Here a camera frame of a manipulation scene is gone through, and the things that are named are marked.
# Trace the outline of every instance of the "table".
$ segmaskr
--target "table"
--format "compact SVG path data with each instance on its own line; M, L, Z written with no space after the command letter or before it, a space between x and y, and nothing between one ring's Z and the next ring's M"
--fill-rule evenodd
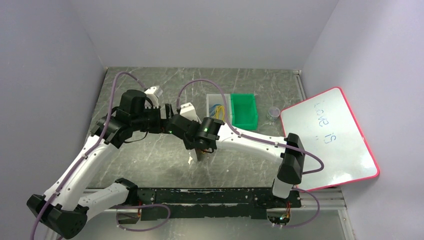
M110 67L106 73L90 129L107 113L112 81L116 73L127 71L138 77L147 87L159 85L163 89L160 104L171 103L176 109L176 98L181 87L193 79L215 81L225 93L254 93L258 111L258 127L254 132L282 136L280 121L267 119L271 106L280 109L302 100L292 70L237 69L237 68L176 68L176 67ZM114 106L128 89L140 89L132 78L118 80ZM194 104L198 116L206 116L206 94L218 90L206 83L196 82L181 95L181 103ZM144 132L136 132L130 140L140 139ZM139 187L223 188L270 187L278 165L260 157L235 150L218 149L202 154L198 161L189 163L189 151L183 141L170 134L148 134L138 142L123 144L118 153L107 160L96 173L89 188L105 188L124 177Z

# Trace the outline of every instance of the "white wall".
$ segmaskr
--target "white wall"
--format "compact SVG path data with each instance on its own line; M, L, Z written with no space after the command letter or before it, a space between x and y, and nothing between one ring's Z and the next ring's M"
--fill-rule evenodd
M342 187L358 240L424 236L424 2L340 0L302 70L308 96L341 86L380 165Z
M71 0L105 66L300 69L338 0Z
M28 239L27 200L81 149L104 69L68 0L0 6L0 239Z

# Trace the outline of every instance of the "marble tabletop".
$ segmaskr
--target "marble tabletop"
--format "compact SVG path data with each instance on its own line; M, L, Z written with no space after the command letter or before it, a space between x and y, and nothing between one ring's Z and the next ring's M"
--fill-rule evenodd
M112 80L120 71L131 72L147 87L160 86L161 105L176 99L181 87L193 79L215 81L225 93L253 93L258 112L257 130L269 136L282 136L281 122L267 119L271 106L287 108L302 100L292 70L237 69L237 68L177 68L177 67L110 67L95 106L90 129L107 113ZM128 89L140 89L130 77L118 80L114 106ZM194 104L198 116L206 116L206 94L218 90L205 82L196 82L181 95L181 104ZM136 132L129 139L137 140L144 132ZM107 160L94 176L89 188L105 188L118 178L126 178L139 187L220 188L270 187L278 164L247 153L218 149L212 154L201 154L198 161L189 163L189 151L183 141L171 134L148 134L138 142L123 144L118 153Z

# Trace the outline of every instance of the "red border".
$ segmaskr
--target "red border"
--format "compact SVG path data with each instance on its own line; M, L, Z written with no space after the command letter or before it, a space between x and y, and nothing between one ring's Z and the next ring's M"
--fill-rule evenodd
M355 124L356 124L356 126L357 126L357 128L358 128L358 130L359 130L359 133L360 133L360 135L362 136L363 141L365 142L366 148L368 149L368 152L369 152L369 154L371 155L372 160L374 161L375 167L377 168L377 173L376 173L374 176L367 176L367 177L364 177L364 178L359 178L359 179L355 179L355 180L345 181L345 182L338 183L338 184L333 184L333 185L328 185L328 186L322 186L322 187L312 188L312 189L309 189L310 191L318 190L318 189L325 189L325 188L334 187L334 186L339 186L339 185L348 184L348 183L355 183L355 182L362 181L362 180L367 180L367 179L373 179L373 178L377 177L377 176L380 174L380 167L379 167L379 165L378 165L378 163L377 163L376 159L374 158L374 154L373 154L373 152L371 151L370 146L368 145L367 140L365 139L365 136L364 136L364 133L363 133L363 132L362 132L362 130L361 130L361 127L359 127L358 121L357 121L357 119L356 119L356 117L355 117L355 115L354 115L354 112L353 112L353 111L352 111L352 109L351 109L351 106L349 105L348 100L346 99L346 96L345 96L345 93L343 92L343 90L342 90L339 86L335 86L335 87L330 88L330 89L328 89L328 90L326 90L326 91L323 91L323 92L321 92L321 93L319 93L319 94L317 94L317 95L314 95L314 96L312 96L312 97L310 97L310 98L308 98L308 99L306 99L306 100L309 100L309 99L315 98L316 96L321 95L321 94L323 94L323 93L326 93L326 92L328 92L328 91L330 91L330 90L333 90L333 89L338 89L338 90L340 90L341 95L343 96L344 101L346 102L347 107L349 108L350 114L352 115L353 120L355 121ZM284 108L283 110L281 110L281 112L280 112L280 116L279 116L279 119L281 120L282 133L283 133L283 135L284 135L284 136L286 136L286 132L284 131L284 124L283 124L283 119L281 118L281 113L282 113L284 110L289 109L289 108L292 108L292 107L294 107L294 106L296 106L296 105L298 105L298 104L300 104L300 103L303 103L303 102L304 102L304 101L306 101L306 100L303 100L303 101L301 101L301 102L298 102L298 103L296 103L296 104L294 104L294 105L292 105L292 106L286 107L286 108Z

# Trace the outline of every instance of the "whiteboard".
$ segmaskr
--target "whiteboard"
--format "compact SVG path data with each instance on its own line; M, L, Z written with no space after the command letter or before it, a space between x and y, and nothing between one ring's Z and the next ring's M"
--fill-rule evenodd
M299 188L322 189L374 178L380 170L339 87L331 88L280 114L283 132L299 135L306 151L324 162L324 170L302 176ZM320 164L306 155L303 171Z

